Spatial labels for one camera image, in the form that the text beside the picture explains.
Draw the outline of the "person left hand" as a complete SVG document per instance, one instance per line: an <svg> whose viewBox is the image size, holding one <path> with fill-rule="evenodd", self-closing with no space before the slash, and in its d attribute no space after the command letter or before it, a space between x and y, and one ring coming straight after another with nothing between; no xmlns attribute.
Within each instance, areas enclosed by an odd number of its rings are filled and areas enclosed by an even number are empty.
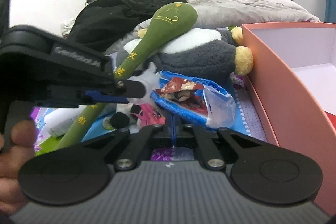
<svg viewBox="0 0 336 224"><path fill-rule="evenodd" d="M1 153L1 212L11 215L26 204L18 182L22 165L35 156L36 127L32 119L18 122L11 130L13 146Z"/></svg>

